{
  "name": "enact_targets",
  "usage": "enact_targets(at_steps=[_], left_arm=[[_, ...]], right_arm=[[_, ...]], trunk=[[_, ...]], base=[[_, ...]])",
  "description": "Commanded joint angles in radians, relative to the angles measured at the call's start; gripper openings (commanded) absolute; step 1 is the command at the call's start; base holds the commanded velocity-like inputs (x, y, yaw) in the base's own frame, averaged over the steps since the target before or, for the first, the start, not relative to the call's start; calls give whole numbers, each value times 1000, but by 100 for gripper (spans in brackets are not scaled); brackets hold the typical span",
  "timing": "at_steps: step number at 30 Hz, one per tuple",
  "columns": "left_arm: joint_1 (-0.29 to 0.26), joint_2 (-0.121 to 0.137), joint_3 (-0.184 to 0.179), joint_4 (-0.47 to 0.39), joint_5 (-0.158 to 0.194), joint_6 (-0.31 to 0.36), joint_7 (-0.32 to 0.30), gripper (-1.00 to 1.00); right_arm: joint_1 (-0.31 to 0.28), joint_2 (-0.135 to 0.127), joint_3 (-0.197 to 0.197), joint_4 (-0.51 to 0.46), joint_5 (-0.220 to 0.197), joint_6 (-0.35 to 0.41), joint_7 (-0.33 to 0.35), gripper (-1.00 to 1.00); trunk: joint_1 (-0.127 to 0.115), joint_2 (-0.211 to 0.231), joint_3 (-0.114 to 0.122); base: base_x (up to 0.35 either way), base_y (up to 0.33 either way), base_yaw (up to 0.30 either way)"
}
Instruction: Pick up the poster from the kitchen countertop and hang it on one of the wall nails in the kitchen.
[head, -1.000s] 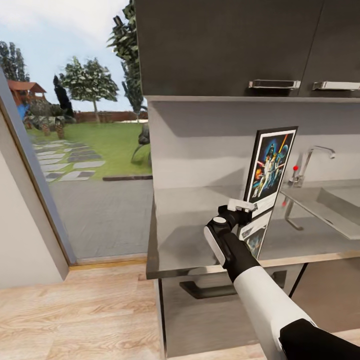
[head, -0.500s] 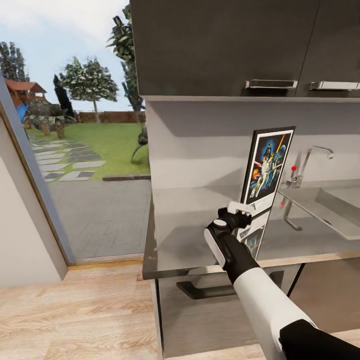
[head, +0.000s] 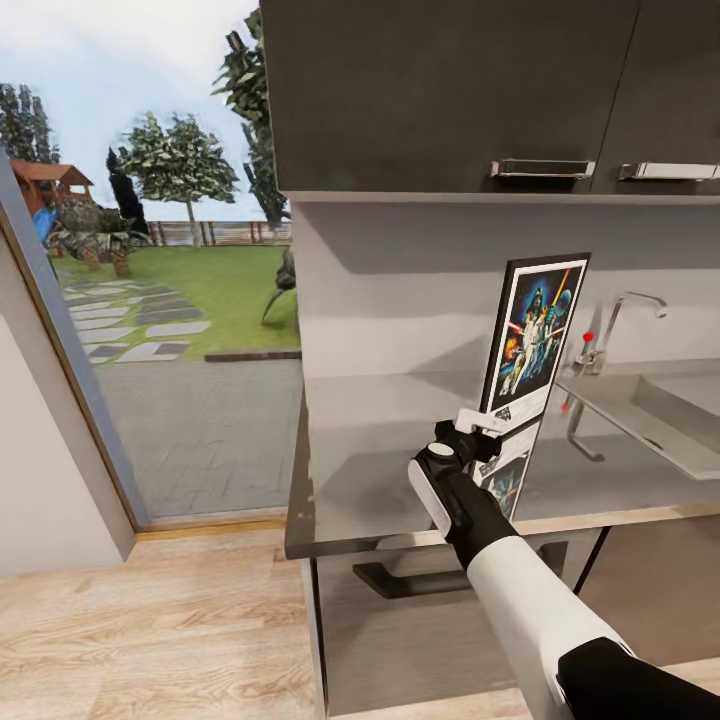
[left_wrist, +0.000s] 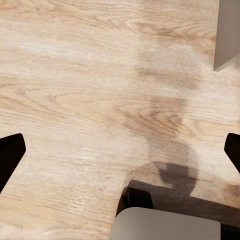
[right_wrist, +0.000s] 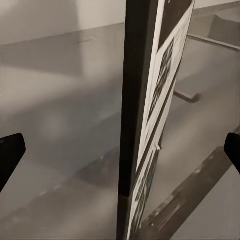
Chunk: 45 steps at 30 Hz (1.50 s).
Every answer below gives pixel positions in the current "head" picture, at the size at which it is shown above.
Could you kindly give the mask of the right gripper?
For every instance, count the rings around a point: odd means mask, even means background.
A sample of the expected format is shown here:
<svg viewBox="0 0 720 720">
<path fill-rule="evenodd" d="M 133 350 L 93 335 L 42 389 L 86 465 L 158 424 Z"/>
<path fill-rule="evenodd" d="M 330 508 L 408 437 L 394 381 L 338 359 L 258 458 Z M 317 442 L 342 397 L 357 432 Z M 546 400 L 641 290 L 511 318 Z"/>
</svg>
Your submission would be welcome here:
<svg viewBox="0 0 720 720">
<path fill-rule="evenodd" d="M 469 459 L 489 464 L 491 457 L 500 457 L 502 451 L 502 436 L 489 437 L 488 435 L 473 431 L 461 433 L 449 421 L 437 423 L 436 441 L 443 439 L 458 439 L 468 450 Z"/>
</svg>

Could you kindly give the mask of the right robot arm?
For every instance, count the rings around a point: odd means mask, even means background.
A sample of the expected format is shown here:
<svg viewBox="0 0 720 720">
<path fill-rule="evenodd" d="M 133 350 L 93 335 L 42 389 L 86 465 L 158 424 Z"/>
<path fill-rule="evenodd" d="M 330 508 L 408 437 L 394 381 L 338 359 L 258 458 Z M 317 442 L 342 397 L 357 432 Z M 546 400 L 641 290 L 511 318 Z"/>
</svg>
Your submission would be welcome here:
<svg viewBox="0 0 720 720">
<path fill-rule="evenodd" d="M 409 461 L 409 480 L 452 544 L 534 720 L 720 720 L 720 695 L 635 657 L 463 469 L 500 457 L 502 419 L 462 408 Z"/>
</svg>

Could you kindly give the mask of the poster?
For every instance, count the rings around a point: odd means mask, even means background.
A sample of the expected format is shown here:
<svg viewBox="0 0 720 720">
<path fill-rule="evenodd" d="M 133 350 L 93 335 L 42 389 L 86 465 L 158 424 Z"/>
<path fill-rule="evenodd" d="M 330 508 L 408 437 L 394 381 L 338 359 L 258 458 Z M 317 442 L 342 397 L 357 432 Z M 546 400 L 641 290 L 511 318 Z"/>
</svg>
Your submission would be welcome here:
<svg viewBox="0 0 720 720">
<path fill-rule="evenodd" d="M 591 251 L 508 260 L 479 413 L 509 430 L 544 415 Z"/>
</svg>

